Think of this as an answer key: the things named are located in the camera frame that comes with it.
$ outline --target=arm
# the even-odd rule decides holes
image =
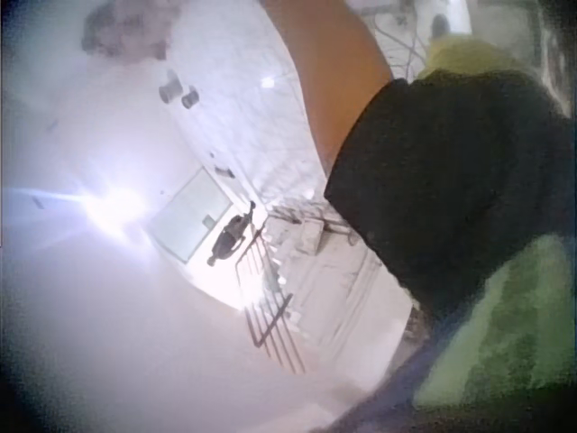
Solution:
[[[362,110],[392,80],[343,0],[261,0],[297,67],[316,151],[329,173]]]

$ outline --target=handrail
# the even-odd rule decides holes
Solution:
[[[270,358],[290,367],[293,373],[304,373],[305,365],[285,318],[293,295],[285,296],[278,285],[276,267],[261,237],[263,228],[256,231],[234,265],[243,296],[247,280],[262,284],[261,298],[246,305],[244,315],[255,347],[264,347]]]

